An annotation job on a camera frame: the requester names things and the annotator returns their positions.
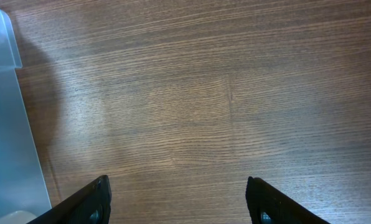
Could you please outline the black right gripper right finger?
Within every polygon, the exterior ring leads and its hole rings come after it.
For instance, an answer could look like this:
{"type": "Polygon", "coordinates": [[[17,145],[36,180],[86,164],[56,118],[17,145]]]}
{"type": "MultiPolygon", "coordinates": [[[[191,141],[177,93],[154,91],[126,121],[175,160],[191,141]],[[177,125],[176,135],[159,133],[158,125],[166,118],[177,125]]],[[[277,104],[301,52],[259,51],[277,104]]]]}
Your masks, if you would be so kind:
{"type": "Polygon", "coordinates": [[[252,224],[329,224],[258,177],[249,177],[245,192],[252,224]]]}

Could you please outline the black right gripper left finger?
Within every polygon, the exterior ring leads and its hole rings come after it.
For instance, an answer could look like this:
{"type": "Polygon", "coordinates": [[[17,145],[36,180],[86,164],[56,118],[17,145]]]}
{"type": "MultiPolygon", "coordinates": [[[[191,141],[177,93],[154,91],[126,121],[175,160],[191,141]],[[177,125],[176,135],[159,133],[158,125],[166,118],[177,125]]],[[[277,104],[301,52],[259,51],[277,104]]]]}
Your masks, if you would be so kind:
{"type": "Polygon", "coordinates": [[[110,181],[101,175],[28,224],[108,224],[110,213],[110,181]]]}

